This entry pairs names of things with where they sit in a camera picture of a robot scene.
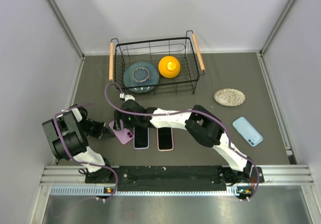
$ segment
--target basket handle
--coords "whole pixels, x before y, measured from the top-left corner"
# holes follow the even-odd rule
[[[109,81],[114,80],[114,43],[110,43],[109,53]]]
[[[203,58],[202,58],[202,55],[200,52],[199,44],[197,43],[196,36],[194,33],[192,34],[192,37],[193,37],[194,45],[196,48],[196,54],[197,54],[197,58],[199,59],[201,70],[205,71],[205,65],[204,65]]]

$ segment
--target phone screen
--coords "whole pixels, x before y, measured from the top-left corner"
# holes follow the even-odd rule
[[[142,127],[134,128],[134,148],[146,149],[148,148],[148,129]]]
[[[159,150],[172,150],[173,149],[173,137],[171,128],[159,128],[157,129],[158,136],[158,148]]]

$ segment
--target light blue phone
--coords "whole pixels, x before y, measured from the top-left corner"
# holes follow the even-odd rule
[[[257,146],[263,140],[263,137],[244,117],[240,117],[234,121],[233,127],[252,147]]]

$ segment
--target dish rack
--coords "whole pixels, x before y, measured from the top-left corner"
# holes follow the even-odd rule
[[[200,74],[198,68],[190,35],[194,42],[202,74]],[[153,86],[154,88],[150,92],[154,93],[154,95],[181,91],[192,91],[194,94],[200,76],[205,74],[205,66],[193,31],[186,31],[185,37],[129,43],[119,43],[117,38],[112,39],[110,43],[109,81],[119,83],[126,93],[133,94],[130,89],[141,86],[126,87],[123,83],[125,70],[136,61],[147,61],[158,68],[159,61],[168,55],[176,57],[181,64],[181,71],[178,76],[174,78],[160,76],[158,84],[144,85],[144,87]]]

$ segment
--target yellow bowl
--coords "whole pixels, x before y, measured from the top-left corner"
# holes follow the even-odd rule
[[[176,57],[166,56],[159,61],[158,70],[163,77],[173,78],[180,73],[181,65]]]

